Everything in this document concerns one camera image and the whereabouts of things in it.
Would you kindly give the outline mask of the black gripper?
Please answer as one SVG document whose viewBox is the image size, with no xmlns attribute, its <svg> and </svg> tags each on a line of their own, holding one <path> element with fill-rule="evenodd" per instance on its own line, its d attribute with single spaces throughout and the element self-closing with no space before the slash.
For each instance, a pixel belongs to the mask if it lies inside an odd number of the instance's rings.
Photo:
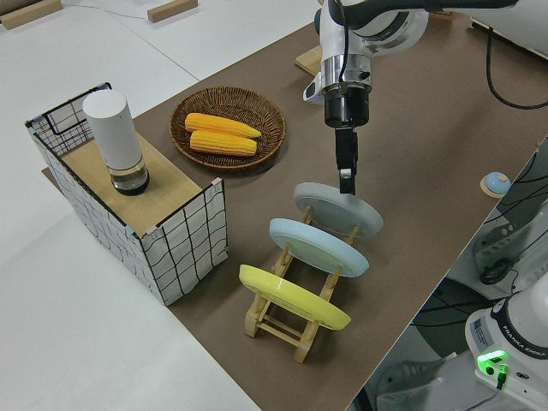
<svg viewBox="0 0 548 411">
<path fill-rule="evenodd" d="M 333 88 L 325 94 L 325 124 L 335 129 L 336 159 L 341 194 L 355 195 L 358 159 L 356 128 L 369 121 L 369 92 L 349 87 L 343 93 Z"/>
</svg>

